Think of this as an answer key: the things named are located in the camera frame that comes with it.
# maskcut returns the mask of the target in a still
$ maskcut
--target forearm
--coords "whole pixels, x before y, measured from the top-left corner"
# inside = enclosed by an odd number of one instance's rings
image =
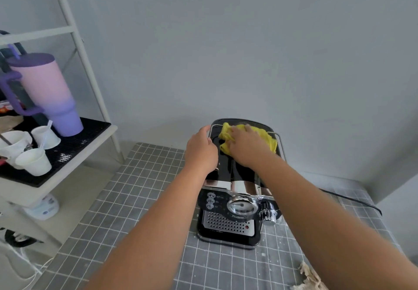
[[[86,290],[168,289],[205,176],[183,169],[110,254]]]
[[[405,256],[279,157],[260,157],[254,170],[330,289],[418,287],[418,271]]]

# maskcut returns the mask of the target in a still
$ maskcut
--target purple straw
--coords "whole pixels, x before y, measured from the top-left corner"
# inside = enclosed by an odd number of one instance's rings
[[[16,57],[16,59],[20,60],[20,55],[16,51],[15,47],[12,44],[8,44],[7,46],[12,50],[13,55]]]

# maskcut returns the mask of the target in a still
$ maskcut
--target hand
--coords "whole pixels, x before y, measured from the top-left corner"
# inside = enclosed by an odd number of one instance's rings
[[[205,176],[218,165],[218,148],[206,136],[209,129],[210,125],[199,129],[187,142],[184,154],[184,168],[201,170]]]
[[[232,157],[244,167],[254,169],[257,161],[263,159],[265,155],[272,154],[266,142],[251,129],[250,125],[245,125],[245,130],[232,126],[229,133],[235,139],[235,141],[227,141],[229,151]]]

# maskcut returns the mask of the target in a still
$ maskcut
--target gray tiled countertop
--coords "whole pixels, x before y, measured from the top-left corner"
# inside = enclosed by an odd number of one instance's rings
[[[82,289],[183,165],[184,150],[136,144],[33,290]],[[329,191],[372,203],[356,182],[336,179],[327,183],[325,179],[329,177],[303,176]],[[376,210],[333,198],[395,244]],[[198,211],[196,208],[172,289],[281,290],[302,282],[298,266],[302,260],[308,261],[283,217],[273,227],[263,226],[260,244],[254,250],[243,250],[199,240],[196,237]]]

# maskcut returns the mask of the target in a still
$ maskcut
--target left hand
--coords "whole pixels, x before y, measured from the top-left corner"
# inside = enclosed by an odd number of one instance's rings
[[[185,169],[201,170],[205,175],[218,165],[218,148],[206,136],[210,125],[204,126],[187,142],[184,154]]]

